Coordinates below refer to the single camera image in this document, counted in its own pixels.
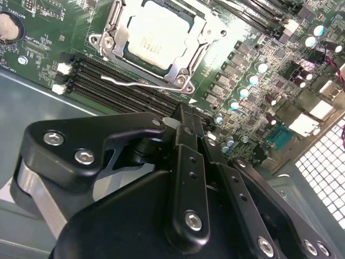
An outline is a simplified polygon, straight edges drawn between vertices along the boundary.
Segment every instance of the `perforated metal grille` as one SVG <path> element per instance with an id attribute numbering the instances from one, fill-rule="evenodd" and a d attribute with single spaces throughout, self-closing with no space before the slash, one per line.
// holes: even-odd
<path id="1" fill-rule="evenodd" d="M 296 166 L 345 230 L 345 151 L 339 121 L 296 162 Z"/>

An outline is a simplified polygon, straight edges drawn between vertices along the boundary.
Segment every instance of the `screw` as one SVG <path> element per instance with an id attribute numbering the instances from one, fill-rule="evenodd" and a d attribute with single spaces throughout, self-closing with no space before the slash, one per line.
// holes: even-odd
<path id="1" fill-rule="evenodd" d="M 318 251 L 316 251 L 316 248 L 308 241 L 304 240 L 304 244 L 307 247 L 307 250 L 314 256 L 318 255 Z"/>
<path id="2" fill-rule="evenodd" d="M 43 135 L 43 140 L 48 145 L 60 146 L 64 142 L 64 137 L 57 132 L 47 132 Z"/>
<path id="3" fill-rule="evenodd" d="M 282 190 L 279 192 L 280 196 L 283 197 L 283 198 L 286 198 L 287 195 L 285 192 L 283 192 Z"/>
<path id="4" fill-rule="evenodd" d="M 185 79 L 184 79 L 184 77 L 177 77 L 177 83 L 179 84 L 179 85 L 183 85 L 184 83 L 185 83 Z"/>
<path id="5" fill-rule="evenodd" d="M 106 37 L 104 39 L 104 45 L 106 46 L 106 48 L 110 49 L 113 45 L 114 45 L 114 40 L 111 37 Z"/>
<path id="6" fill-rule="evenodd" d="M 274 250 L 273 250 L 271 244 L 266 239 L 264 239 L 262 236 L 259 236 L 259 238 L 258 238 L 258 245 L 259 245 L 261 251 L 264 252 L 265 255 L 267 255 L 268 257 L 273 257 Z"/>
<path id="7" fill-rule="evenodd" d="M 187 226 L 190 227 L 194 231 L 200 231 L 203 226 L 201 219 L 194 212 L 186 213 L 185 222 Z"/>
<path id="8" fill-rule="evenodd" d="M 241 167 L 243 167 L 243 168 L 246 167 L 246 164 L 245 164 L 242 160 L 240 160 L 240 159 L 237 159 L 237 163 L 238 163 Z"/>
<path id="9" fill-rule="evenodd" d="M 208 139 L 207 142 L 210 143 L 212 147 L 216 145 L 216 143 L 212 139 Z"/>
<path id="10" fill-rule="evenodd" d="M 325 255 L 330 256 L 328 249 L 321 242 L 318 242 L 318 246 Z"/>
<path id="11" fill-rule="evenodd" d="M 19 56 L 18 57 L 18 63 L 20 63 L 21 65 L 26 65 L 28 63 L 28 60 L 24 56 Z"/>
<path id="12" fill-rule="evenodd" d="M 158 120 L 156 120 L 156 119 L 153 119 L 153 120 L 152 120 L 152 123 L 153 123 L 154 125 L 156 125 L 156 126 L 160 126 L 160 125 L 161 125 L 161 123 L 160 123 Z"/>
<path id="13" fill-rule="evenodd" d="M 74 158 L 77 160 L 78 163 L 81 163 L 82 165 L 90 165 L 95 161 L 95 157 L 91 153 L 91 151 L 86 149 L 78 150 Z"/>

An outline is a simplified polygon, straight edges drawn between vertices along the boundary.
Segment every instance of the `cylindrical component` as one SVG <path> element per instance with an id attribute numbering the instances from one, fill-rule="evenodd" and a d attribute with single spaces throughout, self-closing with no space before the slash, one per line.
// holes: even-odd
<path id="1" fill-rule="evenodd" d="M 221 148 L 223 153 L 227 153 L 230 150 L 229 147 L 226 145 L 226 143 L 222 143 L 220 145 L 220 148 Z"/>
<path id="2" fill-rule="evenodd" d="M 313 24 L 312 26 L 309 27 L 308 31 L 310 34 L 320 37 L 325 32 L 325 27 L 322 25 Z"/>
<path id="3" fill-rule="evenodd" d="M 255 74 L 249 74 L 246 79 L 251 85 L 256 85 L 259 82 L 259 78 Z"/>
<path id="4" fill-rule="evenodd" d="M 301 38 L 301 43 L 305 47 L 313 47 L 316 44 L 316 38 L 314 36 L 305 35 Z"/>
<path id="5" fill-rule="evenodd" d="M 333 51 L 335 53 L 338 53 L 342 51 L 343 46 L 336 44 L 334 42 L 325 42 L 326 50 Z"/>
<path id="6" fill-rule="evenodd" d="M 227 104 L 233 111 L 236 111 L 239 108 L 239 103 L 235 99 L 229 100 Z"/>
<path id="7" fill-rule="evenodd" d="M 219 124 L 223 123 L 223 115 L 221 113 L 216 113 L 215 121 L 216 123 L 219 123 Z"/>
<path id="8" fill-rule="evenodd" d="M 271 105 L 271 106 L 274 106 L 274 105 L 277 104 L 277 101 L 276 101 L 270 94 L 267 94 L 267 95 L 265 96 L 265 100 L 266 100 L 266 102 L 268 102 L 269 105 Z"/>
<path id="9" fill-rule="evenodd" d="M 272 126 L 277 124 L 277 120 L 275 119 L 275 117 L 268 112 L 266 113 L 266 119 L 268 120 L 268 123 Z"/>
<path id="10" fill-rule="evenodd" d="M 307 70 L 302 70 L 299 76 L 305 80 L 311 80 L 313 78 L 313 74 L 311 74 Z"/>
<path id="11" fill-rule="evenodd" d="M 233 137 L 227 137 L 227 138 L 225 139 L 225 142 L 226 142 L 226 145 L 227 145 L 228 147 L 231 147 L 233 144 L 235 144 L 235 141 L 233 140 Z"/>
<path id="12" fill-rule="evenodd" d="M 248 136 L 243 136 L 243 137 L 241 138 L 241 141 L 242 141 L 243 143 L 248 143 L 248 141 L 249 141 Z"/>
<path id="13" fill-rule="evenodd" d="M 259 73 L 266 73 L 268 70 L 267 64 L 259 61 L 255 64 L 254 68 L 259 72 Z"/>
<path id="14" fill-rule="evenodd" d="M 238 92 L 239 96 L 242 98 L 247 98 L 249 95 L 248 89 L 245 88 L 244 86 L 240 86 L 239 88 L 237 88 L 237 92 Z"/>
<path id="15" fill-rule="evenodd" d="M 300 88 L 306 87 L 306 82 L 302 78 L 299 78 L 299 77 L 293 80 L 293 83 Z"/>

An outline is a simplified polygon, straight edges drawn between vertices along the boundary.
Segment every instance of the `motherboard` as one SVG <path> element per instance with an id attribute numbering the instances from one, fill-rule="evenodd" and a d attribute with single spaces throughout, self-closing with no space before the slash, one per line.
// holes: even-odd
<path id="1" fill-rule="evenodd" d="M 3 69 L 106 114 L 188 103 L 253 164 L 343 108 L 344 43 L 343 0 L 0 0 Z"/>

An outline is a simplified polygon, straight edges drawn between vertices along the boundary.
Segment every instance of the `cpu socket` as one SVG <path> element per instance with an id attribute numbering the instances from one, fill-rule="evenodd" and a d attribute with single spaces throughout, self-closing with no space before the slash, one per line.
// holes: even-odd
<path id="1" fill-rule="evenodd" d="M 89 42 L 105 60 L 153 85 L 193 93 L 190 78 L 226 33 L 218 13 L 198 0 L 114 0 L 103 33 Z"/>

